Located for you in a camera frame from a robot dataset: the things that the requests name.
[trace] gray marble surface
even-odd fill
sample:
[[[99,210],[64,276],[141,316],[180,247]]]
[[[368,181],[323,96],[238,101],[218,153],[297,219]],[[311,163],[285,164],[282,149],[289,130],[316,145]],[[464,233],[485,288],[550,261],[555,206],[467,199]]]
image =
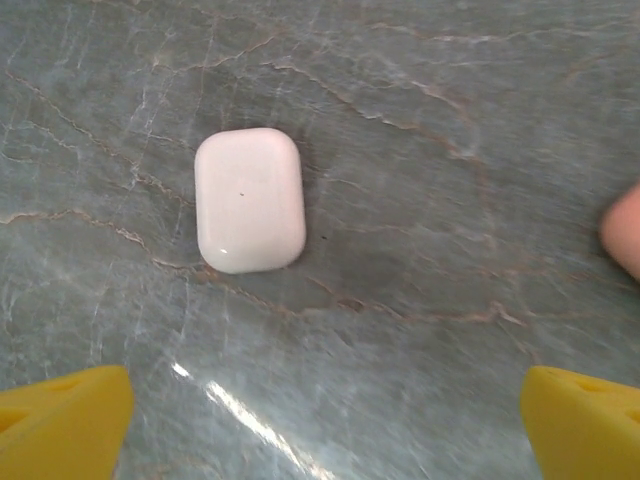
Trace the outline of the gray marble surface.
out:
[[[640,174],[633,0],[0,2],[0,388],[130,369],[119,478],[536,479],[544,363],[640,384],[597,221]],[[308,245],[202,263],[193,158],[272,126]]]

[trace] marble countertop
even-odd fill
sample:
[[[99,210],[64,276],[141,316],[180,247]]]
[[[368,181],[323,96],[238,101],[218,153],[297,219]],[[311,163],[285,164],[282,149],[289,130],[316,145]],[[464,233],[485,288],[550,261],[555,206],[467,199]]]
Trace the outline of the marble countertop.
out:
[[[0,388],[129,368],[118,477],[537,479],[549,364],[640,384],[597,222],[640,174],[640,10],[595,0],[0,3]],[[193,159],[270,126],[308,243],[226,276]]]

